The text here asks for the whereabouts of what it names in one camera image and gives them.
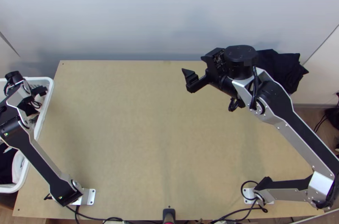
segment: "black cloth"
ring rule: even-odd
[[[303,75],[308,73],[299,62],[300,54],[279,54],[272,49],[257,52],[257,67],[264,69],[288,94],[293,94]]]
[[[339,130],[339,108],[328,108],[325,110],[326,118],[330,121],[332,126]]]
[[[11,149],[4,153],[7,149],[5,143],[0,144],[0,184],[9,184],[12,182],[12,163],[16,149]]]

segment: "black cable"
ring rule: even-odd
[[[211,224],[214,224],[214,223],[216,223],[216,222],[218,222],[218,221],[233,221],[233,222],[243,221],[243,220],[245,220],[245,219],[250,215],[250,213],[251,213],[252,210],[262,210],[264,213],[267,213],[268,210],[267,210],[266,208],[263,208],[263,207],[261,207],[261,206],[259,206],[259,207],[254,207],[254,205],[256,204],[257,201],[258,201],[258,198],[256,198],[256,199],[254,200],[254,202],[253,202],[253,204],[251,205],[250,208],[244,208],[244,209],[240,209],[240,210],[231,212],[231,213],[229,213],[229,214],[227,214],[227,215],[225,215],[225,216],[223,216],[223,217],[221,217],[221,218],[219,218],[219,219],[217,219],[217,220],[211,221]],[[246,216],[245,216],[244,218],[237,219],[237,220],[226,219],[228,216],[231,216],[231,215],[233,215],[233,214],[235,214],[235,213],[239,213],[239,212],[243,212],[243,211],[248,211],[248,213],[246,214]]]
[[[245,197],[245,196],[244,196],[244,192],[243,192],[243,190],[244,190],[244,186],[245,186],[245,184],[247,184],[247,183],[255,183],[256,185],[258,185],[258,183],[257,183],[257,182],[255,182],[255,181],[251,181],[251,180],[244,182],[244,183],[241,185],[241,187],[240,187],[240,192],[241,192],[241,195],[242,195],[242,196],[243,196],[245,199],[247,199],[247,200],[250,200],[250,201],[252,201],[252,200],[255,200],[257,197],[254,197],[254,198],[252,198],[252,199],[249,199],[249,198],[247,198],[247,197]]]
[[[76,210],[73,210],[72,208],[70,208],[68,205],[66,205],[66,208],[71,210],[72,212],[76,213],[77,215],[81,216],[81,217],[84,217],[86,219],[89,219],[89,220],[94,220],[94,221],[123,221],[123,219],[121,218],[118,218],[118,217],[109,217],[107,219],[103,219],[103,218],[93,218],[93,217],[89,217],[89,216],[86,216],[82,213],[79,213],[79,211],[76,211]]]
[[[156,221],[145,221],[145,222],[150,222],[150,223],[154,223],[154,224],[161,224],[161,223],[156,222]]]
[[[231,102],[230,102],[230,104],[228,105],[228,111],[230,111],[230,112],[235,111],[236,108],[237,108],[238,105],[239,105],[239,101],[238,101],[238,100],[234,101],[234,100],[235,100],[234,98],[231,98]]]
[[[0,117],[1,117],[1,113],[5,112],[6,109],[7,108],[5,106],[0,107]]]
[[[4,88],[3,88],[3,93],[5,94],[5,96],[7,96],[7,88],[8,88],[8,86],[9,86],[9,83],[7,81],[5,86],[4,86]]]
[[[320,121],[318,122],[318,124],[317,124],[316,127],[314,128],[314,132],[315,132],[315,133],[318,132],[320,126],[321,126],[322,123],[325,122],[326,120],[327,120],[327,118],[325,118],[325,119],[323,119],[323,120],[320,120]]]
[[[34,107],[34,108],[41,108],[42,104],[40,102],[37,102],[35,100],[32,100],[31,101],[31,105]]]
[[[255,65],[252,66],[252,72],[253,72],[253,77],[254,77],[254,84],[253,84],[253,94],[252,94],[250,109],[257,110],[256,102],[257,102],[257,94],[258,94],[257,91],[259,87],[259,78],[258,78],[257,69]]]
[[[76,222],[77,224],[80,224],[79,221],[78,221],[78,216],[77,216],[78,211],[79,211],[79,208],[80,208],[80,206],[77,205],[77,207],[75,208],[75,213],[74,213],[74,219],[75,219],[75,222]]]
[[[337,102],[335,108],[338,108],[338,107],[339,107],[339,100],[338,100],[338,102]],[[327,117],[326,117],[326,114],[325,114],[325,115],[322,116],[322,118],[320,119],[320,121],[319,121],[319,122],[317,123],[317,125],[314,127],[313,131],[314,131],[315,133],[317,133],[317,131],[319,130],[319,128],[320,128],[320,126],[322,125],[322,123],[323,123],[324,121],[326,121],[326,120],[327,120]]]
[[[49,196],[50,194],[48,193],[46,197],[44,197],[44,200],[47,200],[47,199],[53,199],[51,196]]]

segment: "tabletop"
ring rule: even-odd
[[[217,219],[247,208],[246,180],[303,179],[309,165],[269,124],[246,109],[228,112],[230,97],[212,86],[186,91],[181,68],[203,75],[201,61],[61,61],[39,144],[63,171],[95,188],[97,218]],[[53,200],[30,166],[15,216],[74,218]],[[250,218],[323,213],[308,203],[276,201]],[[239,213],[234,218],[241,218]]]

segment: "robotic arm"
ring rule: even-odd
[[[266,71],[256,68],[257,59],[251,46],[216,48],[201,57],[207,63],[203,77],[182,69],[187,91],[194,93],[210,84],[230,95],[229,111],[246,107],[258,119],[275,126],[312,167],[313,174],[303,180],[274,182],[264,177],[255,188],[247,188],[261,206],[290,200],[330,209],[339,189],[339,160],[295,113],[285,89]]]
[[[6,98],[0,102],[0,139],[23,153],[49,184],[52,198],[61,206],[92,205],[95,190],[82,188],[68,174],[62,173],[34,139],[40,104],[34,98],[46,94],[47,89],[42,86],[32,89],[18,71],[5,77]]]

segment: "white laundry basket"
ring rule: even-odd
[[[50,98],[52,96],[52,92],[54,89],[54,81],[53,79],[49,77],[24,77],[24,78],[27,80],[27,82],[31,85],[32,88],[35,88],[37,86],[46,86],[48,89],[47,94],[43,96],[41,100],[39,100],[39,102],[42,103],[42,106],[40,108],[40,114],[39,114],[38,120],[36,121],[35,128],[34,128],[34,139],[38,140],[40,132],[41,132],[42,124],[45,120],[47,108],[50,103]],[[6,82],[7,80],[5,78],[0,78],[0,100],[3,100],[5,98],[5,95],[2,89],[4,88]],[[28,168],[29,168],[29,162],[25,158],[18,183],[17,184],[14,184],[14,183],[0,184],[0,193],[13,193],[13,192],[18,191],[23,186],[26,180]]]

